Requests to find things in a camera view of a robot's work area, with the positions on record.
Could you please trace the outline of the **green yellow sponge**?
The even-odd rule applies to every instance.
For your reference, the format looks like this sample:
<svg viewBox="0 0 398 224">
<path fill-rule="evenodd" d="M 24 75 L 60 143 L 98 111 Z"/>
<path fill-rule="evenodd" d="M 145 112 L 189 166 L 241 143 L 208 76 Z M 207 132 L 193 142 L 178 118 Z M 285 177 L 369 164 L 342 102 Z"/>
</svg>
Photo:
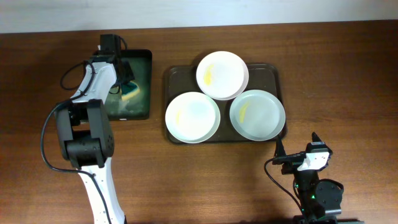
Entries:
<svg viewBox="0 0 398 224">
<path fill-rule="evenodd" d="M 121 100 L 127 101 L 140 93 L 140 87 L 135 81 L 129 81 L 121 85 Z"/>
</svg>

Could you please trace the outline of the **white plate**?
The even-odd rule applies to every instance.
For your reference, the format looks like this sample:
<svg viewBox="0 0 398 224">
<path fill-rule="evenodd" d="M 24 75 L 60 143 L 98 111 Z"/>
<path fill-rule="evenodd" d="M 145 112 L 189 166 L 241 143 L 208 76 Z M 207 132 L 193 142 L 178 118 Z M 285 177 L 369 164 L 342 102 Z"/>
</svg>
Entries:
<svg viewBox="0 0 398 224">
<path fill-rule="evenodd" d="M 249 70 L 244 60 L 227 51 L 206 55 L 196 70 L 197 84 L 204 94 L 215 100 L 231 100 L 247 87 Z"/>
<path fill-rule="evenodd" d="M 186 92 L 175 97 L 165 111 L 165 125 L 169 133 L 187 144 L 211 138 L 221 123 L 218 105 L 209 96 Z"/>
</svg>

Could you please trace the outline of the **white plate top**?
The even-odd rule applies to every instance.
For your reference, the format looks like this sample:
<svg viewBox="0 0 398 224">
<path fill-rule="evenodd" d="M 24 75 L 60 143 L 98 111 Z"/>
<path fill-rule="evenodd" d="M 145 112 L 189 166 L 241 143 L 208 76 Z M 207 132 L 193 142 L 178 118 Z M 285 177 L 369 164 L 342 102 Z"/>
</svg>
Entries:
<svg viewBox="0 0 398 224">
<path fill-rule="evenodd" d="M 196 70 L 197 84 L 204 94 L 215 100 L 231 100 L 247 87 L 249 70 L 244 60 L 227 51 L 206 55 Z"/>
</svg>

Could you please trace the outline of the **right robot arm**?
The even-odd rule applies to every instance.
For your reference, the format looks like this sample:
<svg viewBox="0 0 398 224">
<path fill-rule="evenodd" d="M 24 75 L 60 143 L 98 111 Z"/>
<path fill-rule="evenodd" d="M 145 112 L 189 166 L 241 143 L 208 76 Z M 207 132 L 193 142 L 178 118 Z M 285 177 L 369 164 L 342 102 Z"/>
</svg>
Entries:
<svg viewBox="0 0 398 224">
<path fill-rule="evenodd" d="M 269 172 L 266 172 L 276 186 L 294 200 L 300 215 L 293 217 L 294 223 L 361 223 L 356 219 L 339 220 L 342 213 L 343 184 L 331 180 L 320 179 L 318 173 L 328 167 L 333 151 L 312 133 L 312 141 L 304 151 L 286 154 L 282 140 L 276 137 L 274 157 L 265 162 L 281 165 L 281 174 L 293 175 L 293 193 L 282 187 Z"/>
</svg>

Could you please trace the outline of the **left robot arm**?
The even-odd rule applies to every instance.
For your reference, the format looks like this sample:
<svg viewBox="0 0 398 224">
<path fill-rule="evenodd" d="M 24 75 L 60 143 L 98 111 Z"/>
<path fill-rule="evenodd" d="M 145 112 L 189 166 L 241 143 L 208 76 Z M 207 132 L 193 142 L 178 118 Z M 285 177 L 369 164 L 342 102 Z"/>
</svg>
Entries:
<svg viewBox="0 0 398 224">
<path fill-rule="evenodd" d="M 123 42 L 101 35 L 75 94 L 54 112 L 62 156 L 83 181 L 95 223 L 127 222 L 113 182 L 114 136 L 104 107 L 109 91 L 132 74 L 122 61 Z"/>
</svg>

